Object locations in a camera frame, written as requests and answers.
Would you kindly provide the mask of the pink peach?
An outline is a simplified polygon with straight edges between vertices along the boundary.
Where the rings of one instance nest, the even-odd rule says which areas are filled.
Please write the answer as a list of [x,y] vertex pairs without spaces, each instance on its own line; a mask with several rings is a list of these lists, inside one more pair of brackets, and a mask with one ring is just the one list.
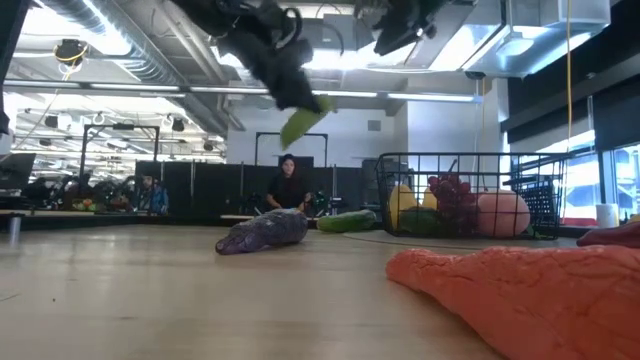
[[477,207],[477,228],[484,236],[513,238],[530,225],[528,205],[511,190],[482,193],[478,197]]

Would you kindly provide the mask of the long ceiling light bar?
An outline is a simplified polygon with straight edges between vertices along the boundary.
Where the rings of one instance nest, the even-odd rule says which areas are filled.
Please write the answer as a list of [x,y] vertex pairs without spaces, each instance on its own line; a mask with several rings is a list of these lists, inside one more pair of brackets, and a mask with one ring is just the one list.
[[[127,83],[92,83],[78,81],[52,80],[22,80],[8,79],[3,85],[9,89],[33,89],[40,92],[45,90],[69,91],[103,91],[103,92],[134,92],[154,94],[224,94],[224,95],[268,95],[266,88],[232,87],[232,86],[191,86],[191,85],[158,85],[158,84],[127,84]],[[480,103],[479,95],[456,95],[426,92],[395,92],[395,91],[361,91],[361,90],[313,90],[314,95],[326,95],[336,98],[384,99],[400,101],[448,102],[448,103]]]

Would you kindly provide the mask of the silver bolt post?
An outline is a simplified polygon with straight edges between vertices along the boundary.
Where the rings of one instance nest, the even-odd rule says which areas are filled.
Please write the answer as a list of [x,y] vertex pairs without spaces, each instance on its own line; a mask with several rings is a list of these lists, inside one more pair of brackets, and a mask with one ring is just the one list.
[[9,244],[16,246],[20,241],[21,224],[24,215],[20,213],[10,213],[8,222]]

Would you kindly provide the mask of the red chili pepper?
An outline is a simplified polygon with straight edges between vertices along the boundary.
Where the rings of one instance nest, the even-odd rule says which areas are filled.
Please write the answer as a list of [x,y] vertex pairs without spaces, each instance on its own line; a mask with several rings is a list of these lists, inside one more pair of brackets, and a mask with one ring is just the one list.
[[580,237],[579,247],[616,245],[640,249],[640,222],[630,222],[615,228],[593,229]]

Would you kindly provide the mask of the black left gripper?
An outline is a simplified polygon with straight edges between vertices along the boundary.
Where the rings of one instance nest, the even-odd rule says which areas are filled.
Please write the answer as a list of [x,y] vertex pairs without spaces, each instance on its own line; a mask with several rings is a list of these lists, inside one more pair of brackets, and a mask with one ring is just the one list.
[[[303,18],[296,7],[279,5],[237,5],[228,9],[235,17],[218,40],[221,55],[233,54],[250,71],[284,62],[300,69],[313,58],[313,48],[301,37]],[[321,113],[322,107],[302,70],[281,73],[273,98],[280,110],[303,108]]]

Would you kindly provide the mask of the dark green avocado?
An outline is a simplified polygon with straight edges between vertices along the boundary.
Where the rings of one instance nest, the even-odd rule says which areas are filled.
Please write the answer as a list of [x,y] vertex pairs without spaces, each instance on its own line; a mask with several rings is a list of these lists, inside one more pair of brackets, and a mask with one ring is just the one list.
[[398,217],[398,227],[401,231],[419,236],[436,236],[441,230],[437,211],[427,207],[402,210]]

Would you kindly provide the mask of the purple eggplant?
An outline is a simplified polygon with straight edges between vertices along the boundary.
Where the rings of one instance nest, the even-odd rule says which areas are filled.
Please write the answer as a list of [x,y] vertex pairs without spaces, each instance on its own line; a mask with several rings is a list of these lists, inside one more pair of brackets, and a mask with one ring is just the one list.
[[234,225],[215,244],[219,255],[253,253],[268,247],[300,243],[308,231],[304,213],[294,209],[275,209]]

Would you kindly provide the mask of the black yellow ceiling reel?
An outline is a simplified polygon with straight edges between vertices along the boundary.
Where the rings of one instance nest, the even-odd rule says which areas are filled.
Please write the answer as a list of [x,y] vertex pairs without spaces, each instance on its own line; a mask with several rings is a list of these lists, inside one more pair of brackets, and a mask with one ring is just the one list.
[[78,39],[63,39],[54,47],[53,55],[60,64],[75,68],[82,64],[88,50],[89,45]]

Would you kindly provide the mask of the red grape bunch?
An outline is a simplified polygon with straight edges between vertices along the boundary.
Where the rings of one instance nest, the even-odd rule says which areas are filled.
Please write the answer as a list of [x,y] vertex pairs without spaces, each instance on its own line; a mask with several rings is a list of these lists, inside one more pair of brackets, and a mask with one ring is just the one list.
[[469,182],[448,173],[428,178],[429,190],[437,200],[437,214],[448,236],[468,236],[477,227],[476,195]]

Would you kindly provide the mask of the green cucumber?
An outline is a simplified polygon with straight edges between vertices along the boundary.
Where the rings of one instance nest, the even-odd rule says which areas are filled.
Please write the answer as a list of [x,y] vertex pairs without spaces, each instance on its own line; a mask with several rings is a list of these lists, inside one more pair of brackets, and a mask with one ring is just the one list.
[[373,211],[359,210],[321,217],[316,221],[316,227],[328,233],[359,232],[370,229],[376,220]]

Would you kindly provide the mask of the distant robot workstation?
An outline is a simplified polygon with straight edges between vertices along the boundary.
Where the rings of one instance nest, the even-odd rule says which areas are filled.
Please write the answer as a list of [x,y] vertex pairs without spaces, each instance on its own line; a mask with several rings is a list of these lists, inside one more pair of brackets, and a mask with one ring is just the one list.
[[67,175],[51,185],[45,178],[30,183],[21,195],[31,208],[93,213],[128,212],[132,210],[136,190],[136,177],[122,181],[102,180],[89,183],[90,174],[82,177]]

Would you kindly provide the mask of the orange carrot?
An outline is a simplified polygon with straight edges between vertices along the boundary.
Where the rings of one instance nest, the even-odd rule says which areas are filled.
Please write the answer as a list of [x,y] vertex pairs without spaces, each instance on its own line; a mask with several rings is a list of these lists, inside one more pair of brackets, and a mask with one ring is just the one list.
[[436,299],[510,360],[640,360],[640,250],[409,249],[386,276]]

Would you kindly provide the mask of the black window blind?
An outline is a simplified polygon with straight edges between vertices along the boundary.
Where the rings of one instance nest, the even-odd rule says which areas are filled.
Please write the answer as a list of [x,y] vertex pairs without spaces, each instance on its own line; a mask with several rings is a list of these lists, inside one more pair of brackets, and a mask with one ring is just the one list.
[[568,123],[568,111],[581,121],[593,112],[596,148],[611,150],[640,142],[640,53],[597,73],[589,73],[567,92],[554,92],[501,124],[511,143]]

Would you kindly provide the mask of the yellow bell pepper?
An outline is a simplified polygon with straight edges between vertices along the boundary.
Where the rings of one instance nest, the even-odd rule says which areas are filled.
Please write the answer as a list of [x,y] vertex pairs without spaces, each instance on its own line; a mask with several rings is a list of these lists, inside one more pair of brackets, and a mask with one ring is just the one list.
[[396,185],[391,191],[388,201],[392,229],[398,229],[398,220],[401,212],[418,205],[414,192],[409,186],[404,184]]

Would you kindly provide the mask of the person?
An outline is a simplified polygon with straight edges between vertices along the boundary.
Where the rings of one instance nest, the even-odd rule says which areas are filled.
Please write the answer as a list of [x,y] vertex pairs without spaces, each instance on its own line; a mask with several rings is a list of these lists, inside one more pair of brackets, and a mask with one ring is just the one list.
[[304,177],[297,173],[295,157],[286,154],[280,172],[269,184],[266,202],[272,209],[295,209],[306,212],[311,193]]
[[133,209],[150,215],[168,214],[169,197],[162,183],[153,176],[143,175],[140,186],[134,196]]

